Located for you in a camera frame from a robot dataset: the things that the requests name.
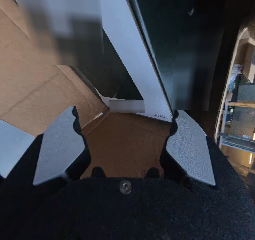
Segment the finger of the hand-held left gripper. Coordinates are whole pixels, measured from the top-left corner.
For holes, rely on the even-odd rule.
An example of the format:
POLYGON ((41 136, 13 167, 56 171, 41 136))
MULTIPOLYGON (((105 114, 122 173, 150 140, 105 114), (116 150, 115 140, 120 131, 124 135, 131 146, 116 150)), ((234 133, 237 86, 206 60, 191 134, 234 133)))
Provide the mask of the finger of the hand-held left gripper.
POLYGON ((0 120, 0 175, 7 178, 35 137, 0 120))

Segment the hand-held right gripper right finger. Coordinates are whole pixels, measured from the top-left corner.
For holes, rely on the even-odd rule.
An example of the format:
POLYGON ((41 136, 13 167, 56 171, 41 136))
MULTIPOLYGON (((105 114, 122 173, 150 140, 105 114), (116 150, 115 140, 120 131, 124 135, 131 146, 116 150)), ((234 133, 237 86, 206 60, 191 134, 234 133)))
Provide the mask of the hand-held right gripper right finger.
POLYGON ((183 110, 174 111, 170 134, 160 155, 160 165, 164 179, 176 183, 188 183, 192 179, 216 185, 207 136, 183 110))

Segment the brown cardboard box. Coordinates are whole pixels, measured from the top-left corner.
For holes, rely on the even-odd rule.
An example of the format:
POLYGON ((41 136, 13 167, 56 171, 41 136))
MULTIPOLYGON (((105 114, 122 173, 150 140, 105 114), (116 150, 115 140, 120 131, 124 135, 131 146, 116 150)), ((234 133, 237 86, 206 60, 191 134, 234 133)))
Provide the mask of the brown cardboard box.
MULTIPOLYGON (((223 35, 215 65, 209 109, 212 126, 224 90, 231 58, 223 58, 228 32, 237 34, 243 0, 225 0, 223 35)), ((125 109, 118 102, 108 107, 96 89, 75 67, 96 66, 104 55, 101 0, 1 0, 1 120, 32 135, 46 128, 69 106, 75 106, 81 128, 89 127, 107 114, 106 120, 86 136, 91 161, 96 158, 124 164, 110 175, 127 176, 151 167, 170 134, 172 122, 149 118, 125 109)))

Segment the large white black product box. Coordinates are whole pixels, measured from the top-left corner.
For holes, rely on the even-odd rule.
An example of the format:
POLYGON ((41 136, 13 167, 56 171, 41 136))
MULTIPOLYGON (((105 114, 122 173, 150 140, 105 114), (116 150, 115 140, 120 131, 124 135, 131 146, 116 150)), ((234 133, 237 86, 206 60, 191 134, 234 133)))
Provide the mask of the large white black product box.
POLYGON ((75 69, 111 107, 172 122, 209 109, 225 0, 101 0, 104 55, 75 69))

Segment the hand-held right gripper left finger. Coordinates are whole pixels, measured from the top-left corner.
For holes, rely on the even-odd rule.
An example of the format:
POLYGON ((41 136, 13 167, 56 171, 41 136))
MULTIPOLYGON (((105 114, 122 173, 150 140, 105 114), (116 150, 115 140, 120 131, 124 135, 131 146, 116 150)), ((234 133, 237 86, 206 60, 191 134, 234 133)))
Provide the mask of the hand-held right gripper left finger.
POLYGON ((80 180, 91 154, 75 106, 69 106, 44 131, 33 185, 56 178, 80 180))

